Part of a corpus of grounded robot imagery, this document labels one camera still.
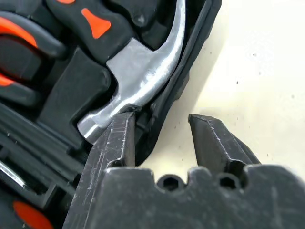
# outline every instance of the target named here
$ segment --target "rubber grip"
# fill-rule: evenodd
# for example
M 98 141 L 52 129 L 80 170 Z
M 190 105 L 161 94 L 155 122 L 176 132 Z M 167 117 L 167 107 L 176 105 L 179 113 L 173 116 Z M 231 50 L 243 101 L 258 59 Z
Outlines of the rubber grip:
M 36 23 L 14 13 L 0 11 L 0 34 L 20 37 L 51 58 L 64 58 L 66 47 Z
M 19 200 L 0 188 L 0 229 L 31 229 L 16 214 L 13 203 Z
M 11 77 L 34 81 L 44 74 L 37 74 L 43 58 L 26 42 L 15 37 L 0 36 L 0 69 Z
M 0 74 L 0 97 L 17 104 L 34 107 L 41 100 L 38 92 Z
M 120 14 L 109 11 L 100 0 L 46 0 L 51 12 L 70 28 L 101 64 L 117 54 L 135 33 Z

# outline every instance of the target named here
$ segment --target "screw hole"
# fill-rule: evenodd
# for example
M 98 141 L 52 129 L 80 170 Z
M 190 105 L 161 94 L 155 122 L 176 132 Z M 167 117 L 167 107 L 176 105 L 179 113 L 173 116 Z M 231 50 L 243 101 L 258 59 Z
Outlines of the screw hole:
M 185 187 L 184 182 L 176 175 L 165 175 L 159 179 L 157 185 L 169 192 L 174 192 Z
M 220 179 L 220 186 L 228 189 L 236 189 L 236 183 L 233 179 L 229 177 L 224 177 Z
M 179 187 L 179 182 L 173 177 L 169 177 L 163 181 L 163 187 L 168 191 L 175 191 Z
M 234 160 L 231 161 L 229 166 L 226 168 L 226 172 L 234 175 L 238 179 L 238 183 L 241 188 L 245 188 L 248 180 L 247 176 L 244 173 L 244 167 L 246 164 L 242 161 Z

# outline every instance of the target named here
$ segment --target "claw hammer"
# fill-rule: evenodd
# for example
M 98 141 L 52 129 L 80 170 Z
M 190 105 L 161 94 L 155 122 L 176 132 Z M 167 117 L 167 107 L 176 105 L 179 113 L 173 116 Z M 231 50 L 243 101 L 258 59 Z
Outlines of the claw hammer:
M 97 141 L 115 115 L 131 108 L 140 109 L 168 81 L 182 52 L 185 17 L 185 0 L 177 0 L 171 32 L 160 49 L 153 52 L 132 38 L 106 62 L 117 80 L 118 88 L 105 107 L 89 112 L 78 122 L 79 132 L 89 143 Z

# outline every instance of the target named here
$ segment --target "black handle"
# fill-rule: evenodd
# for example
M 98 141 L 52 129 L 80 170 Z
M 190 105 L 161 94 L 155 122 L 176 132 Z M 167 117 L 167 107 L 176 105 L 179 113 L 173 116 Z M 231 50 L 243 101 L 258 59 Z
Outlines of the black handle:
M 38 92 L 0 74 L 0 97 L 26 107 L 39 103 L 41 96 Z
M 87 46 L 97 62 L 105 64 L 135 34 L 128 21 L 109 11 L 100 0 L 46 0 L 51 12 Z
M 53 58 L 64 58 L 66 47 L 45 29 L 14 13 L 0 11 L 0 34 L 20 37 Z

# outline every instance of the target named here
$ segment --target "screwdriver handle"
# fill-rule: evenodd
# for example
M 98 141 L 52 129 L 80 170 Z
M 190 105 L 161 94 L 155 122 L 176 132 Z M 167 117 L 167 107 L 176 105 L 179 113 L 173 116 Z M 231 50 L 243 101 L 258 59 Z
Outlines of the screwdriver handle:
M 0 97 L 26 107 L 34 107 L 41 100 L 38 92 L 2 74 L 0 74 Z
M 37 209 L 2 190 L 0 187 L 1 229 L 54 229 Z
M 46 0 L 51 12 L 70 28 L 95 60 L 105 64 L 134 37 L 128 21 L 100 0 Z

